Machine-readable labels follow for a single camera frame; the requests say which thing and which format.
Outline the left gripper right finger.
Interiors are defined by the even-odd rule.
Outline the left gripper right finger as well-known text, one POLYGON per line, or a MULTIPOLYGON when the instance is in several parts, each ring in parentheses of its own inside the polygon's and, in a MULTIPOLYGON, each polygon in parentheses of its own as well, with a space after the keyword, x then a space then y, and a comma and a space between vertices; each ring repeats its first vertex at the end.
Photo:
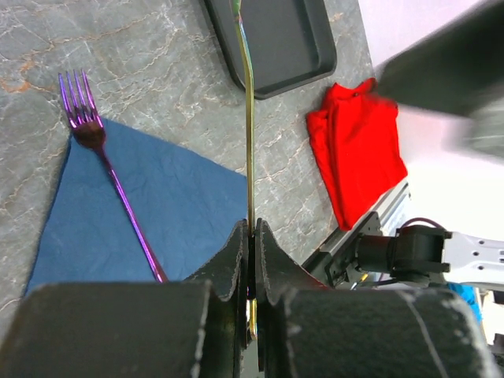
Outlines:
POLYGON ((334 290, 256 226, 259 367, 267 377, 497 377, 469 305, 447 289, 334 290))

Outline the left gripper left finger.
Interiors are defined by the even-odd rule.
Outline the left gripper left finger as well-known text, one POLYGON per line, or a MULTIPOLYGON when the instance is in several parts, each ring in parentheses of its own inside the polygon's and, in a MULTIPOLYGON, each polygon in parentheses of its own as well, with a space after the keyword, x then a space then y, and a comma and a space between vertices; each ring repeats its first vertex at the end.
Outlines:
POLYGON ((247 225, 186 280, 35 289, 1 348, 4 377, 237 377, 247 225))

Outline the iridescent gold spoon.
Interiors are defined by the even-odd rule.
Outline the iridescent gold spoon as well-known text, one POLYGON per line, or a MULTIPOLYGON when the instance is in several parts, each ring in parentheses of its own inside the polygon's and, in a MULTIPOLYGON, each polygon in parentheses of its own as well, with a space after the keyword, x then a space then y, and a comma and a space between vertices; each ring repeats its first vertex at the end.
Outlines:
MULTIPOLYGON (((235 30, 239 42, 239 50, 244 69, 244 87, 246 93, 246 182, 247 182, 247 224, 249 251, 254 252, 256 211, 254 204, 254 72, 250 58, 249 46, 241 14, 242 2, 230 1, 234 18, 235 30)), ((248 284, 249 330, 252 340, 258 340, 258 310, 255 293, 255 264, 252 268, 248 284)))

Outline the blue paper napkin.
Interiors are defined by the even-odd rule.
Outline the blue paper napkin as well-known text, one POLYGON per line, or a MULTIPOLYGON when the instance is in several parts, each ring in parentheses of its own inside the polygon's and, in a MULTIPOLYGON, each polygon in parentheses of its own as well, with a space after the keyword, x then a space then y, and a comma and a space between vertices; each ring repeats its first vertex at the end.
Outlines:
MULTIPOLYGON (((246 216, 246 179, 181 146, 106 120, 106 153, 170 280, 206 263, 246 216)), ((151 282, 98 157, 70 140, 28 290, 58 282, 151 282)))

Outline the purple metal fork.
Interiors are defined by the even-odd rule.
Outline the purple metal fork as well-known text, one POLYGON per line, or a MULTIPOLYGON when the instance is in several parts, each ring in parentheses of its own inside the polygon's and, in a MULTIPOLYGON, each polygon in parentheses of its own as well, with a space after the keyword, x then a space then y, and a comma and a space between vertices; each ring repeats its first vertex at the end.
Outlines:
POLYGON ((92 150, 102 162, 128 215, 155 280, 160 283, 167 282, 169 278, 144 235, 119 177, 107 157, 106 130, 95 104, 87 74, 83 70, 60 73, 58 82, 73 138, 82 147, 92 150))

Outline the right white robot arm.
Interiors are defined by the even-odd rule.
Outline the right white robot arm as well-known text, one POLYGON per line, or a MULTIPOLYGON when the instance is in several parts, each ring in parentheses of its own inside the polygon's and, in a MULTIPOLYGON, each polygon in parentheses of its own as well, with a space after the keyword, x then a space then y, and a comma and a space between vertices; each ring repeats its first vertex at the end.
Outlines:
MULTIPOLYGON (((481 1, 361 1, 372 64, 385 61, 469 11, 481 1)), ((398 133, 409 171, 410 216, 453 232, 446 242, 448 280, 503 284, 503 163, 462 146, 471 123, 460 117, 400 106, 398 133)))

